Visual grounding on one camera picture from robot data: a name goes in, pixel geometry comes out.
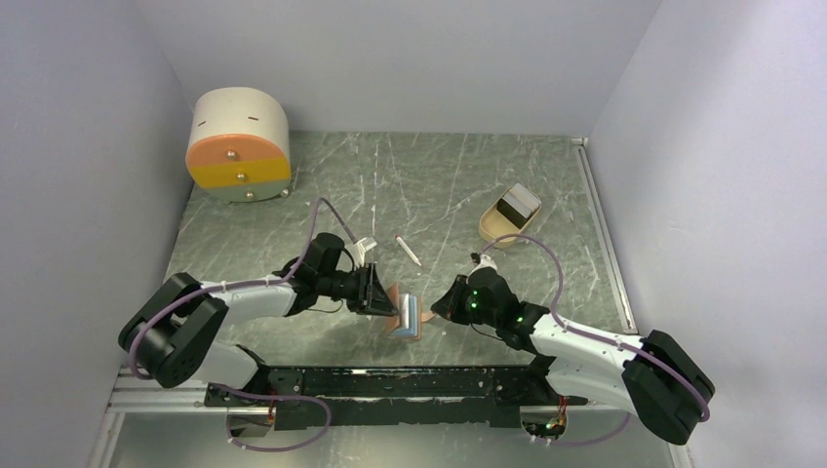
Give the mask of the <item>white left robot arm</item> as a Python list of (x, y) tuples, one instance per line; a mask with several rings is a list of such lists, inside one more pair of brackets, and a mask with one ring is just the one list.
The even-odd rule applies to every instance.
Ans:
[(323, 232), (280, 270), (232, 283), (171, 276), (121, 329), (118, 345), (134, 375), (174, 388), (187, 380), (228, 387), (254, 406), (270, 390), (269, 366), (246, 345), (226, 345), (218, 333), (237, 323), (289, 318), (313, 308), (321, 297), (358, 315), (395, 317), (399, 308), (381, 285), (372, 262), (338, 264), (356, 256), (344, 241)]

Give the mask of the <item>pink leather card holder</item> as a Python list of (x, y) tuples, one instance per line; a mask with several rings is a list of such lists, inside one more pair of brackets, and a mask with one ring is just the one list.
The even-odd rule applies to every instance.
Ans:
[(433, 320), (436, 314), (422, 306), (419, 296), (400, 292), (397, 283), (387, 292), (397, 307), (398, 314), (385, 319), (385, 335), (398, 340), (421, 340), (423, 325)]

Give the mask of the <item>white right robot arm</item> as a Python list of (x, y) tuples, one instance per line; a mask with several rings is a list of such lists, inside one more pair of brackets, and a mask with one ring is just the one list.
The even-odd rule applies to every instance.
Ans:
[(493, 267), (456, 276), (431, 310), (455, 324), (489, 326), (507, 346), (549, 359), (526, 379), (537, 403), (562, 395), (625, 410), (676, 446), (709, 418), (712, 380), (664, 331), (623, 335), (563, 319), (519, 299)]

